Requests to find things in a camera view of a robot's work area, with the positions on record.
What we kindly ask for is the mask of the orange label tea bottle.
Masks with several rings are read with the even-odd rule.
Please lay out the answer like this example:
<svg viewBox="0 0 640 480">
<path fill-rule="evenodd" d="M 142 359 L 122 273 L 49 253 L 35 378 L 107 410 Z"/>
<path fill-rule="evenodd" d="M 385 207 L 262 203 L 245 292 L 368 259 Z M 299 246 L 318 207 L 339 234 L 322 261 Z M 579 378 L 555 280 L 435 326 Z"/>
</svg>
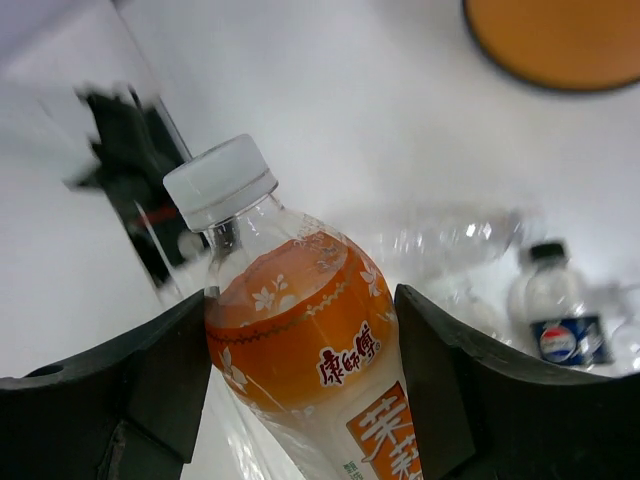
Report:
<svg viewBox="0 0 640 480">
<path fill-rule="evenodd" d="M 240 135 L 165 176 L 206 238 L 213 365 L 308 479 L 419 479 L 387 283 L 352 240 L 286 208 Z"/>
</svg>

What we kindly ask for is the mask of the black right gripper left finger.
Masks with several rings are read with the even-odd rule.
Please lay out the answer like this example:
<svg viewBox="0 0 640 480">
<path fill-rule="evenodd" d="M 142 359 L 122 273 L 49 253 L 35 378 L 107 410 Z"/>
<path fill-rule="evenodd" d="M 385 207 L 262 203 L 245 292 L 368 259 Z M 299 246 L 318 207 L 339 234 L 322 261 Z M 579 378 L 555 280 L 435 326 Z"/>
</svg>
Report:
<svg viewBox="0 0 640 480">
<path fill-rule="evenodd" d="M 212 364 L 196 293 L 90 350 L 1 381 L 4 479 L 178 479 Z"/>
</svg>

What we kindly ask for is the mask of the large clear ribbed bottle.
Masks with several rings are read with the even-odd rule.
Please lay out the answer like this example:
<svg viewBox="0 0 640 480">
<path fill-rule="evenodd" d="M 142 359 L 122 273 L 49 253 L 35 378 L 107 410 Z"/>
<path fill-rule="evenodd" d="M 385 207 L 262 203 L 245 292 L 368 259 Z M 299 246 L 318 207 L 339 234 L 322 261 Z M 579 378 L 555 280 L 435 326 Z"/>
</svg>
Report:
<svg viewBox="0 0 640 480">
<path fill-rule="evenodd" d="M 639 372 L 639 284 L 597 286 L 593 305 L 601 315 L 612 363 L 598 367 L 600 374 L 622 377 Z"/>
</svg>

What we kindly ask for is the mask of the pepsi label small bottle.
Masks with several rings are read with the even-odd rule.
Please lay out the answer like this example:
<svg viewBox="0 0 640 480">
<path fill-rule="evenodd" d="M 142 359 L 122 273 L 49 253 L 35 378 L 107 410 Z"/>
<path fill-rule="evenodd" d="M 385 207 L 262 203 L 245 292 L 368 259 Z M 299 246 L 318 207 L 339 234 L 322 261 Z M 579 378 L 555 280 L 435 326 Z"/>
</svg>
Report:
<svg viewBox="0 0 640 480">
<path fill-rule="evenodd" d="M 507 300 L 514 330 L 547 363 L 590 369 L 611 365 L 601 311 L 565 243 L 546 240 L 524 252 L 520 275 Z"/>
</svg>

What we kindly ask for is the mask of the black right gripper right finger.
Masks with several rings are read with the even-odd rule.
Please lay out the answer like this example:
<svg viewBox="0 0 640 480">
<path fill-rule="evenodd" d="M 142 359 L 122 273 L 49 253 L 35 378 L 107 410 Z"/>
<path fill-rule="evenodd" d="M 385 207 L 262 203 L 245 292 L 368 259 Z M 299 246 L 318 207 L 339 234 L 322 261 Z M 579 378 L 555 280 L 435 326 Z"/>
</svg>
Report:
<svg viewBox="0 0 640 480">
<path fill-rule="evenodd" d="M 635 479 L 639 378 L 543 362 L 395 291 L 402 366 L 427 479 Z"/>
</svg>

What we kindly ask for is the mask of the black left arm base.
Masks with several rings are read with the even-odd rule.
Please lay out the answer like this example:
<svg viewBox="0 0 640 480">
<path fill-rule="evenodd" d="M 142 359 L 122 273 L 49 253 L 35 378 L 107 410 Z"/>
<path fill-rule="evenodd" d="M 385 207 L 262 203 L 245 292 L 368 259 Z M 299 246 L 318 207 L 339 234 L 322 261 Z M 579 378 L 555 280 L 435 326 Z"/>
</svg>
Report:
<svg viewBox="0 0 640 480">
<path fill-rule="evenodd" d="M 97 133 L 88 138 L 94 164 L 64 184 L 72 191 L 103 193 L 166 306 L 191 296 L 197 283 L 188 268 L 208 248 L 191 232 L 163 179 L 192 159 L 160 96 L 144 99 L 127 85 L 109 91 L 94 85 L 75 95 L 90 112 Z"/>
</svg>

